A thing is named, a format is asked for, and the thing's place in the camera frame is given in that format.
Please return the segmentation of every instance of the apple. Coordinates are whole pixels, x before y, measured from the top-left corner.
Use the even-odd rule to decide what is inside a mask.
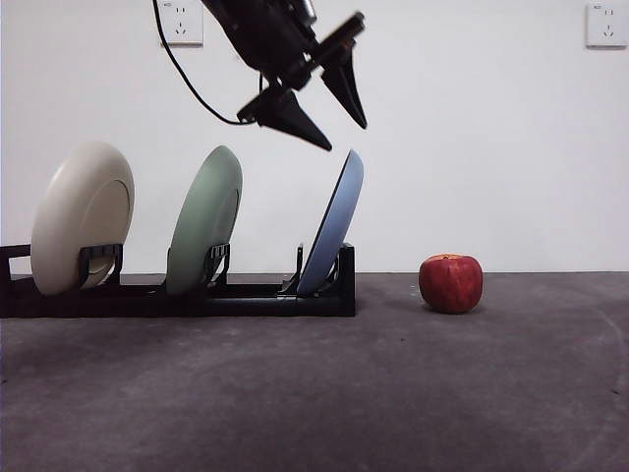
[[[432,256],[420,266],[420,291],[436,312],[468,312],[483,295],[483,269],[471,256]]]

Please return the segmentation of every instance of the white plate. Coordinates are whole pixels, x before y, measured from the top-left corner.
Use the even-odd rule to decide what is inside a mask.
[[[229,148],[217,147],[200,167],[177,220],[168,252],[169,295],[184,294],[203,282],[207,251],[229,243],[242,192],[238,158]]]
[[[363,187],[363,175],[361,158],[354,150],[350,150],[321,226],[316,233],[313,248],[297,286],[298,295],[312,295],[329,276],[352,222]]]
[[[30,240],[32,276],[43,295],[78,283],[81,248],[125,242],[134,197],[129,163],[106,143],[83,145],[61,164],[39,205]],[[97,285],[112,265],[111,257],[91,261],[83,288]]]

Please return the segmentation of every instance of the electrical socket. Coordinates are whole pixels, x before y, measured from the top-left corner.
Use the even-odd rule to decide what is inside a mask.
[[[200,0],[159,0],[159,15],[171,46],[203,46],[203,4]]]
[[[588,5],[588,47],[626,47],[629,8],[607,2]]]

